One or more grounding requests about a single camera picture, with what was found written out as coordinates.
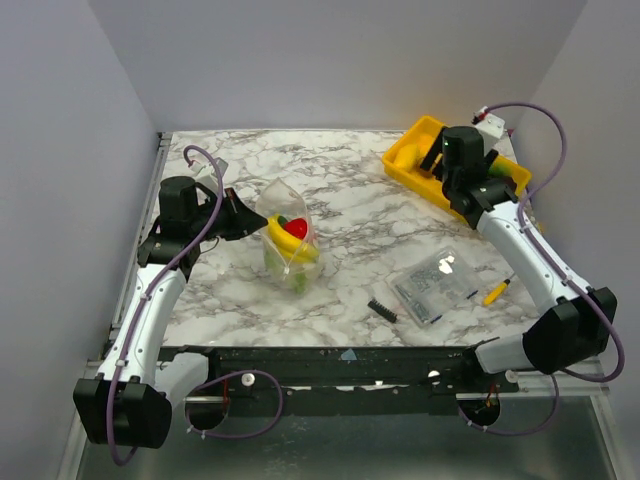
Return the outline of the yellow toy banana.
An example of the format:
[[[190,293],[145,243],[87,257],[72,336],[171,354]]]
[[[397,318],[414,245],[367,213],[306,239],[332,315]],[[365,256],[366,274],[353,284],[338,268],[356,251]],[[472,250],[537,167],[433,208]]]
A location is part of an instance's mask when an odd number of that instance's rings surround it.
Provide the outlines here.
[[[281,255],[297,263],[316,262],[319,251],[313,245],[309,232],[304,240],[292,236],[278,224],[278,216],[273,215],[268,219],[267,231]]]

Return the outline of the clear zip top bag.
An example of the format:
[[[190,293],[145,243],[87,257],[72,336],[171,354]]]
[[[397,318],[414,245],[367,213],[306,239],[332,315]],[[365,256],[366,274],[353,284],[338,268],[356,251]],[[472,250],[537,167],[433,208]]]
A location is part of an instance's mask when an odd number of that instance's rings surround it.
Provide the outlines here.
[[[256,211],[267,219],[260,232],[267,271],[280,286],[306,293],[323,269],[323,258],[303,197],[277,178],[262,190]]]

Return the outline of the white toy cauliflower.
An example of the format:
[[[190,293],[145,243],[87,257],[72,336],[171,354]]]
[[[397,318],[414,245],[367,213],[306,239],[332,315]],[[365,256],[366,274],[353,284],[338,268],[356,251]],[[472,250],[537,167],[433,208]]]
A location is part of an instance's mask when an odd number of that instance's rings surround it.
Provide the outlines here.
[[[319,262],[297,263],[273,250],[264,250],[263,258],[274,281],[299,295],[308,291],[322,270]]]

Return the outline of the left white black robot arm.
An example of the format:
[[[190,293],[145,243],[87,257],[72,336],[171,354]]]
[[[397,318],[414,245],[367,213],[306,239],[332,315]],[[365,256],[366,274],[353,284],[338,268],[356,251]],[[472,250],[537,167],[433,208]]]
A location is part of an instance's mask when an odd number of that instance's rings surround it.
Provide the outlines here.
[[[77,381],[73,401],[90,442],[160,448],[177,403],[191,390],[214,393],[220,368],[198,354],[156,364],[174,306],[204,241],[235,241],[267,226],[231,188],[212,191],[188,176],[163,180],[160,213],[138,249],[134,295],[122,327],[92,379]]]

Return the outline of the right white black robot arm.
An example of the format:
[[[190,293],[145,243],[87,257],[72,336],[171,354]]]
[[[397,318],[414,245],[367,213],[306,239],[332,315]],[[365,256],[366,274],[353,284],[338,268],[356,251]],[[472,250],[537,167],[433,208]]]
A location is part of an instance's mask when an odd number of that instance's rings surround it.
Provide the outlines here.
[[[540,315],[524,333],[477,345],[460,367],[460,379],[480,392],[506,370],[567,371],[617,343],[612,320],[617,299],[595,289],[553,251],[525,215],[504,178],[489,175],[484,139],[472,126],[444,127],[433,151],[442,192],[450,208],[503,256]]]

